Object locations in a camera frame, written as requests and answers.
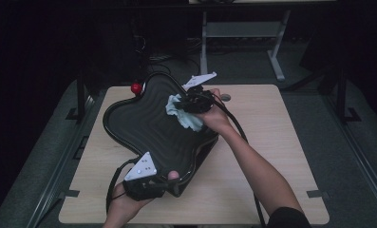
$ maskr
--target light wooden tabletop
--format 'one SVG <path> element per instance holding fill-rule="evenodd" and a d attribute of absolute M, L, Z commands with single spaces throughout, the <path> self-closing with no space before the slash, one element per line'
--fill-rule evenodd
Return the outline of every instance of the light wooden tabletop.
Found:
<path fill-rule="evenodd" d="M 318 188 L 277 87 L 208 85 L 205 89 L 212 87 L 232 97 L 225 103 L 227 108 L 238 119 L 250 145 L 288 180 L 310 223 L 326 224 L 330 218 L 324 202 L 307 195 L 307 191 Z M 61 222 L 105 221 L 105 197 L 111 178 L 117 167 L 136 156 L 107 135 L 103 114 L 110 105 L 133 96 L 129 87 L 108 89 L 69 188 L 80 191 L 79 196 L 66 197 L 59 215 Z M 119 181 L 128 169 L 124 168 Z M 142 208 L 130 223 L 259 224 L 259 217 L 253 192 L 230 147 L 219 137 L 180 198 L 166 193 Z"/>

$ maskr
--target red knob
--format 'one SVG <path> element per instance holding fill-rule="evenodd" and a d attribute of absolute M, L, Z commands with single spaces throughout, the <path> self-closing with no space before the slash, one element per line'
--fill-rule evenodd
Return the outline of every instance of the red knob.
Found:
<path fill-rule="evenodd" d="M 141 94 L 141 84 L 139 83 L 132 84 L 131 91 L 135 93 L 135 95 L 139 96 Z"/>

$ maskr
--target small gray object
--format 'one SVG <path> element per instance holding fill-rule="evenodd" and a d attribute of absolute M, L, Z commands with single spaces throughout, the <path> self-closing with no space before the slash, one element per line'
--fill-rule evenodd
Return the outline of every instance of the small gray object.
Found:
<path fill-rule="evenodd" d="M 223 102 L 229 102 L 230 100 L 232 100 L 232 96 L 230 96 L 229 94 L 221 94 L 220 99 Z"/>

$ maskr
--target white cloth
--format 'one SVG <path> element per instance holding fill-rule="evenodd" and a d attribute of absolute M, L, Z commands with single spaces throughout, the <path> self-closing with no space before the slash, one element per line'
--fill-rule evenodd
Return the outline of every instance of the white cloth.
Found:
<path fill-rule="evenodd" d="M 170 95 L 168 98 L 168 104 L 165 107 L 165 110 L 167 111 L 168 115 L 175 115 L 177 116 L 177 119 L 179 120 L 179 123 L 184 127 L 188 128 L 191 127 L 194 131 L 200 131 L 203 126 L 203 121 L 192 115 L 191 113 L 184 112 L 182 109 L 176 109 L 174 106 L 174 102 L 179 102 L 179 99 L 181 96 L 177 94 L 176 96 Z"/>

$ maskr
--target finger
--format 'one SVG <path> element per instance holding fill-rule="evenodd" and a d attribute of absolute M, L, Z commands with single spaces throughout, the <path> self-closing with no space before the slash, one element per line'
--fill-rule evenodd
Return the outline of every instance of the finger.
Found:
<path fill-rule="evenodd" d="M 220 96 L 220 90 L 218 88 L 212 88 L 212 89 L 209 89 L 209 91 L 217 95 L 218 97 Z"/>
<path fill-rule="evenodd" d="M 124 193 L 125 190 L 123 189 L 123 183 L 120 182 L 117 185 L 115 185 L 113 190 L 113 197 L 119 196 L 120 194 Z"/>
<path fill-rule="evenodd" d="M 176 179 L 178 179 L 179 178 L 179 172 L 177 172 L 176 170 L 172 170 L 172 171 L 170 171 L 169 173 L 168 173 L 168 175 L 167 175 L 167 179 L 169 180 L 169 181 L 171 181 L 171 180 L 176 180 Z M 146 205 L 147 203 L 149 203 L 149 202 L 151 202 L 153 199 L 145 199 L 145 200 L 142 200 L 141 201 L 141 206 L 144 206 L 144 205 Z"/>

